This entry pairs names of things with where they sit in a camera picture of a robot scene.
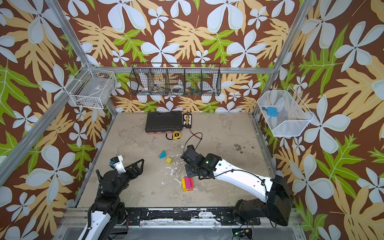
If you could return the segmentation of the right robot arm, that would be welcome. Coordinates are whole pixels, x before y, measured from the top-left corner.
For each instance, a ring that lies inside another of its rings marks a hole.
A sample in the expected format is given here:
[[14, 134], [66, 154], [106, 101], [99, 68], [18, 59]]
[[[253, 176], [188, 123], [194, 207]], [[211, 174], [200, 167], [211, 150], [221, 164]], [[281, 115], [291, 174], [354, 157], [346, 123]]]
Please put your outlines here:
[[288, 226], [294, 197], [283, 177], [259, 176], [214, 154], [204, 157], [197, 153], [192, 145], [187, 147], [181, 159], [186, 163], [188, 177], [224, 181], [256, 197], [254, 200], [238, 200], [232, 210], [232, 216], [237, 223], [247, 224], [258, 218], [267, 218], [274, 227]]

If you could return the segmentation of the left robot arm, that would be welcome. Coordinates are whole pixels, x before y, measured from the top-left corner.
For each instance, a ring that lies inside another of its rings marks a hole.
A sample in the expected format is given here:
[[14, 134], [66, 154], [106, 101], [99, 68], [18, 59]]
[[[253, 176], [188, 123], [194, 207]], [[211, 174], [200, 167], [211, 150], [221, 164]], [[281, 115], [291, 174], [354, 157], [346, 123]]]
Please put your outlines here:
[[125, 222], [127, 212], [120, 194], [129, 187], [130, 181], [143, 173], [144, 163], [145, 160], [141, 159], [124, 167], [119, 156], [109, 161], [111, 171], [101, 175], [96, 170], [97, 195], [87, 211], [87, 224], [79, 236], [80, 240], [106, 240], [116, 225]]

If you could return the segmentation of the yellow arch block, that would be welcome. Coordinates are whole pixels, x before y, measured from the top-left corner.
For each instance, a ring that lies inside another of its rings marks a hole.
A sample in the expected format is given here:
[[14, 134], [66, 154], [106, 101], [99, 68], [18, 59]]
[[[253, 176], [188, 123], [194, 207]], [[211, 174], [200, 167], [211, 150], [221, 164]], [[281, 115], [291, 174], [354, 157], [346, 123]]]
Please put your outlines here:
[[185, 183], [185, 179], [184, 178], [182, 178], [182, 189], [183, 189], [184, 192], [187, 191], [186, 183]]

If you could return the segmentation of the magenta block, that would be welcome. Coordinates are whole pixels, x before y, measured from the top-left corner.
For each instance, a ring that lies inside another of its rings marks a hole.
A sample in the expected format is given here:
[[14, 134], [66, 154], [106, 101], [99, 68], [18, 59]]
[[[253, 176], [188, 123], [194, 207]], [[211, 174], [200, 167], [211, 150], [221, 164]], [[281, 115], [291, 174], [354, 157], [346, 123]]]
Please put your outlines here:
[[184, 177], [184, 179], [185, 179], [185, 183], [186, 183], [186, 188], [194, 188], [192, 178]]

